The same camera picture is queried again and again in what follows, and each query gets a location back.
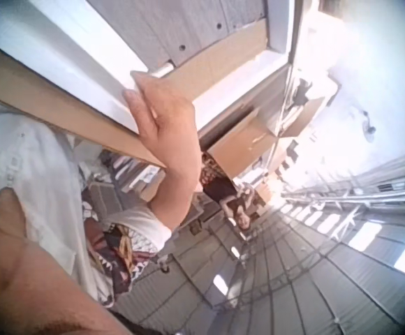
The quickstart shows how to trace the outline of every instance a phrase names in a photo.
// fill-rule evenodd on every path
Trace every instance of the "cardboard box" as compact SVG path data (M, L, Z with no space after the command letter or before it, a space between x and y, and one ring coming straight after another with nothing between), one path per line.
M246 115L208 150L229 178L233 179L260 158L277 137L257 119L258 110Z

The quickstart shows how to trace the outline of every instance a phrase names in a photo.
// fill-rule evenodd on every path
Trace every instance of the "hand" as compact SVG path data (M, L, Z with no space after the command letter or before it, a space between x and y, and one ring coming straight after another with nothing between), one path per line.
M166 166L167 173L188 179L196 187L201 150L195 108L166 79L132 72L140 93L124 91L145 147Z

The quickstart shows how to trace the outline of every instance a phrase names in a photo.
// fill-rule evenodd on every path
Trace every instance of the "metal pipe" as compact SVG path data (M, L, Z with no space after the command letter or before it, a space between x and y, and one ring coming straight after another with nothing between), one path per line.
M371 195L345 195L341 197L294 197L283 195L283 199L299 202L348 202L348 203L371 203L371 202L405 202L405 190L389 191Z

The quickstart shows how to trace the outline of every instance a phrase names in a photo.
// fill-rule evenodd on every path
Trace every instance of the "white wall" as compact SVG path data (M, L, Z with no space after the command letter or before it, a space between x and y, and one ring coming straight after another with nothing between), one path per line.
M310 124L316 143L300 141L303 166L290 182L297 187L347 180L405 157L405 1L347 1L344 21L351 38L330 70L342 87ZM362 110L376 127L372 143Z

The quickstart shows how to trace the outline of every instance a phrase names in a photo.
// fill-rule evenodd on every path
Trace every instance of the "wooden plank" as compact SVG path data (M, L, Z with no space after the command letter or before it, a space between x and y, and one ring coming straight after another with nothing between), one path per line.
M220 40L176 68L168 78L191 101L266 49L266 20Z
M131 49L147 65L156 70L170 56L136 7L136 0L87 0Z
M218 0L134 2L176 66L227 36L226 21Z
M271 74L201 129L198 134L202 150L212 146L254 107L260 110L258 118L269 128L269 124L273 124L273 120L279 115L272 115L272 111L281 108L283 104L279 99L285 91L289 68L290 65L287 64ZM267 105L270 99L274 103L273 106Z
M163 166L126 128L0 50L0 103L109 150Z
M229 32L265 16L263 0L221 0Z
M326 97L313 99L307 102L303 107L297 119L281 134L282 137L297 137L308 126L314 115L326 103Z

